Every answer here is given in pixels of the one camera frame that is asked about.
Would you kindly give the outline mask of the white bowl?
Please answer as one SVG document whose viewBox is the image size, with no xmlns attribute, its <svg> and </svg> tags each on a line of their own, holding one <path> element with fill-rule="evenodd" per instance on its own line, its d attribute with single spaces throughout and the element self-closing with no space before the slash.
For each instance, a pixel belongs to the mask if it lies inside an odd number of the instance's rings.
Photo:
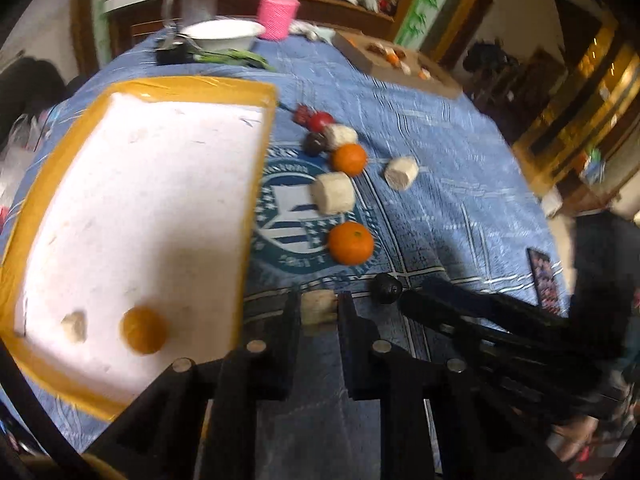
<svg viewBox="0 0 640 480">
<path fill-rule="evenodd" d="M 265 31 L 264 26 L 252 20 L 217 18 L 186 26 L 180 30 L 180 34 L 189 37 L 194 44 L 209 52 L 249 51 Z"/>
</svg>

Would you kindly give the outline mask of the beige cylinder piece right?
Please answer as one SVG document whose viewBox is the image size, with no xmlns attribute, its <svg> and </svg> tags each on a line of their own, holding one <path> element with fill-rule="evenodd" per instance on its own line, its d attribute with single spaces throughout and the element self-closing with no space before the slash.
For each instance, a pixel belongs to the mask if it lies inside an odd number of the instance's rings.
<svg viewBox="0 0 640 480">
<path fill-rule="evenodd" d="M 413 157 L 393 158 L 385 167 L 384 179 L 395 191 L 410 188 L 419 173 L 419 165 Z"/>
</svg>

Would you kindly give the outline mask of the beige chunk in tray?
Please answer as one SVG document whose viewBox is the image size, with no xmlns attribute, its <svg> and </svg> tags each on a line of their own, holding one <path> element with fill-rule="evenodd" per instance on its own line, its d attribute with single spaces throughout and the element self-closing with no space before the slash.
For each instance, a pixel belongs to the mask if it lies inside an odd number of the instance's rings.
<svg viewBox="0 0 640 480">
<path fill-rule="evenodd" d="M 65 337 L 72 344 L 81 344 L 87 339 L 87 319 L 84 311 L 66 314 L 61 321 Z"/>
</svg>

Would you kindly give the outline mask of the beige cylinder fruit piece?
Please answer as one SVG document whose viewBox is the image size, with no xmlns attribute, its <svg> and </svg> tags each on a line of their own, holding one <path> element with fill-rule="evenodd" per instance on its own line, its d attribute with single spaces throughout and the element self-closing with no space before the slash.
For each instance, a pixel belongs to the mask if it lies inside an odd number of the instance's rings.
<svg viewBox="0 0 640 480">
<path fill-rule="evenodd" d="M 333 323 L 337 319 L 337 296 L 334 290 L 317 289 L 300 296 L 303 326 Z"/>
</svg>

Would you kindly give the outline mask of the dark brown round fruit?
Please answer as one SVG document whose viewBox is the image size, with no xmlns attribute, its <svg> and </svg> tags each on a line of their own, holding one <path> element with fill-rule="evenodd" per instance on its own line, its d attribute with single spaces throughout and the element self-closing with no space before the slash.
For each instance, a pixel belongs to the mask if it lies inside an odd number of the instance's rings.
<svg viewBox="0 0 640 480">
<path fill-rule="evenodd" d="M 309 157 L 318 157 L 328 149 L 328 140 L 322 132 L 311 131 L 305 136 L 303 152 Z"/>
</svg>

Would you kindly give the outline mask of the pink knitted cup sleeve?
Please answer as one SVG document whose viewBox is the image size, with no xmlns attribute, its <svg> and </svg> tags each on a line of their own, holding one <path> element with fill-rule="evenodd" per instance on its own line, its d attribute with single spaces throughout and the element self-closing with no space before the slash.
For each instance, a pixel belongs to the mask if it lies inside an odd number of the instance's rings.
<svg viewBox="0 0 640 480">
<path fill-rule="evenodd" d="M 298 7 L 299 0 L 259 0 L 257 21 L 265 29 L 260 38 L 271 41 L 285 39 Z"/>
</svg>

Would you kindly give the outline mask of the large beige cylinder piece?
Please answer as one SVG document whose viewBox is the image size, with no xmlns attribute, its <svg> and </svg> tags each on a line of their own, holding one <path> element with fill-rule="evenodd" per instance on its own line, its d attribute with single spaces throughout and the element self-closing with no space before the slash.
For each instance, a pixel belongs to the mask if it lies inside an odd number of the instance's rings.
<svg viewBox="0 0 640 480">
<path fill-rule="evenodd" d="M 344 172 L 319 174 L 310 186 L 311 197 L 320 214 L 346 214 L 356 204 L 352 180 Z"/>
</svg>

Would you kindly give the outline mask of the dark red jujube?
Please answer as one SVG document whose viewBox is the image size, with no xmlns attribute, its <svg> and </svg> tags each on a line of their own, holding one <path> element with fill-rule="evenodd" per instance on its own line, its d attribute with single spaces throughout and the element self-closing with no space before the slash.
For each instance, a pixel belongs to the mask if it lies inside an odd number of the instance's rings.
<svg viewBox="0 0 640 480">
<path fill-rule="evenodd" d="M 293 122 L 307 128 L 313 114 L 314 111 L 309 106 L 299 103 L 293 112 Z"/>
</svg>

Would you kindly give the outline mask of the yellow rimmed white foam tray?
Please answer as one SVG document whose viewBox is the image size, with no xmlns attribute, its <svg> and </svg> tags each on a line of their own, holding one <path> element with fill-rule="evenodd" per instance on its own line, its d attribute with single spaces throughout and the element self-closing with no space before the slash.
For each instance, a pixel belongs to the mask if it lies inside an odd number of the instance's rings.
<svg viewBox="0 0 640 480">
<path fill-rule="evenodd" d="M 112 84 L 37 171 L 1 260 L 1 336 L 47 392 L 110 420 L 172 362 L 239 338 L 254 207 L 279 93 L 265 82 L 169 76 Z M 142 356 L 131 308 L 168 325 Z M 87 339 L 62 318 L 84 311 Z"/>
</svg>

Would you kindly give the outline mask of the blue patterned tablecloth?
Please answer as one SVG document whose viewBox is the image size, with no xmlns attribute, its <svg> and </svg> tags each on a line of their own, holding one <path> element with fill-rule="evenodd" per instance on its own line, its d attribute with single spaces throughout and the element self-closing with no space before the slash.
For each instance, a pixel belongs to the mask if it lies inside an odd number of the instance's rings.
<svg viewBox="0 0 640 480">
<path fill-rule="evenodd" d="M 23 213 L 37 170 L 110 84 L 169 75 L 263 81 L 278 88 L 280 102 L 255 206 L 244 304 L 248 326 L 265 321 L 292 286 L 336 286 L 349 290 L 357 309 L 413 356 L 446 364 L 454 347 L 445 337 L 374 303 L 369 286 L 378 274 L 393 275 L 406 287 L 439 278 L 474 292 L 535 301 L 526 252 L 554 252 L 554 240 L 497 126 L 468 99 L 388 84 L 359 73 L 334 47 L 295 37 L 256 44 L 269 70 L 161 66 L 154 50 L 163 38 L 161 32 L 149 36 L 55 107 L 47 141 L 11 205 L 10 226 Z M 362 266 L 339 266 L 324 246 L 335 219 L 319 217 L 307 195 L 331 161 L 303 151 L 303 128 L 292 116 L 298 104 L 335 118 L 332 148 L 357 143 L 367 153 L 367 166 L 354 181 L 352 220 L 373 232 L 376 249 Z"/>
</svg>

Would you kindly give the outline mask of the beige cylinder piece far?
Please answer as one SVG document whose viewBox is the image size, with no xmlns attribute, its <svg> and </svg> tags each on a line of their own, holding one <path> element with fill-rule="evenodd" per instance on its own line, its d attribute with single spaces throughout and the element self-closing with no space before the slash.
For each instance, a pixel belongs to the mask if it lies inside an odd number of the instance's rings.
<svg viewBox="0 0 640 480">
<path fill-rule="evenodd" d="M 326 138 L 326 149 L 333 152 L 346 144 L 357 144 L 358 133 L 349 126 L 342 124 L 329 124 L 322 131 Z"/>
</svg>

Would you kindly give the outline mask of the green leafy vegetable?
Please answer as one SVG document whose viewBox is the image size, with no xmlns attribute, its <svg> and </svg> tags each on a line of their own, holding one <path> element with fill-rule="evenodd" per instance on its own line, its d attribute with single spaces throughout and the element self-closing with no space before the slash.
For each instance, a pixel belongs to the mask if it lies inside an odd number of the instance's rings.
<svg viewBox="0 0 640 480">
<path fill-rule="evenodd" d="M 268 72 L 274 72 L 276 70 L 259 54 L 244 50 L 229 49 L 219 52 L 194 52 L 192 53 L 192 58 L 194 62 L 198 63 L 242 66 L 256 68 L 256 70 L 268 70 Z"/>
</svg>

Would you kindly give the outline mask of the orange tangerine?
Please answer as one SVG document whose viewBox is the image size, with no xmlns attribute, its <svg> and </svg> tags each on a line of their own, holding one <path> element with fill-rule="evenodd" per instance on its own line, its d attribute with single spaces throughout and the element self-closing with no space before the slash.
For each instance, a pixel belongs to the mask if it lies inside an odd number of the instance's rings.
<svg viewBox="0 0 640 480">
<path fill-rule="evenodd" d="M 372 257 L 374 248 L 374 237 L 358 222 L 347 221 L 330 229 L 329 254 L 343 266 L 359 266 L 365 263 Z"/>
<path fill-rule="evenodd" d="M 128 310 L 120 320 L 119 329 L 126 346 L 142 356 L 159 352 L 168 339 L 165 319 L 147 306 Z"/>
<path fill-rule="evenodd" d="M 344 144 L 331 155 L 331 167 L 336 172 L 344 172 L 349 177 L 357 177 L 366 168 L 368 154 L 359 144 Z"/>
</svg>

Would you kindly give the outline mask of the clear glass pitcher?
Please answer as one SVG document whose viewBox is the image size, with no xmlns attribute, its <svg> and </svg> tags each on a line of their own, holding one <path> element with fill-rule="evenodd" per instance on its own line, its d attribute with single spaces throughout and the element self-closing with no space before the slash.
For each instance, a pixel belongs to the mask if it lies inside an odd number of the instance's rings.
<svg viewBox="0 0 640 480">
<path fill-rule="evenodd" d="M 198 23 L 208 22 L 217 16 L 217 0 L 163 0 L 162 22 L 164 29 L 178 32 Z"/>
</svg>

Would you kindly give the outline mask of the black small box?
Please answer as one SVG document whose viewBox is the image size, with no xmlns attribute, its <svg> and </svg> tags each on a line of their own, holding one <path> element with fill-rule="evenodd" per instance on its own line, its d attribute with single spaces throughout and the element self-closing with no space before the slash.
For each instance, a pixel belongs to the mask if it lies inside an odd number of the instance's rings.
<svg viewBox="0 0 640 480">
<path fill-rule="evenodd" d="M 161 41 L 154 50 L 155 63 L 158 66 L 194 63 L 194 54 L 190 46 L 180 39 Z"/>
</svg>

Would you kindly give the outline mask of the black round fruit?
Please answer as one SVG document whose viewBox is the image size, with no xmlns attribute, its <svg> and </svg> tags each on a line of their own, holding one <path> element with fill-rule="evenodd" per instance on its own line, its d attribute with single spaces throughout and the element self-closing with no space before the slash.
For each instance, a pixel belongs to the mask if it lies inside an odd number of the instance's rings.
<svg viewBox="0 0 640 480">
<path fill-rule="evenodd" d="M 376 304 L 393 304 L 401 296 L 404 286 L 393 275 L 379 273 L 373 278 L 369 290 L 370 297 Z"/>
</svg>

